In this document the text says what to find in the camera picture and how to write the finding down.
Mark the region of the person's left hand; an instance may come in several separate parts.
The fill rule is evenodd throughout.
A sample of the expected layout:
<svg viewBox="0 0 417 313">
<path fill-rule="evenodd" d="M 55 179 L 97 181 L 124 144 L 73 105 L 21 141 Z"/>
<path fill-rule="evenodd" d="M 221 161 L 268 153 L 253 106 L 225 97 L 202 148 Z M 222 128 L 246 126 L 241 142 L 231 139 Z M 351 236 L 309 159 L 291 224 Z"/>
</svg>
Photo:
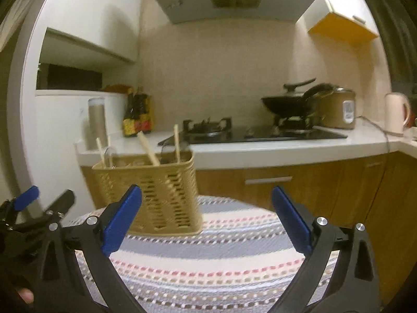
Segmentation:
<svg viewBox="0 0 417 313">
<path fill-rule="evenodd" d="M 34 294 L 31 290 L 29 290 L 27 288 L 23 288 L 23 287 L 17 287 L 16 290 L 17 290 L 17 293 L 20 295 L 20 297 L 22 298 L 22 300 L 26 304 L 32 304 L 33 303 Z"/>
</svg>

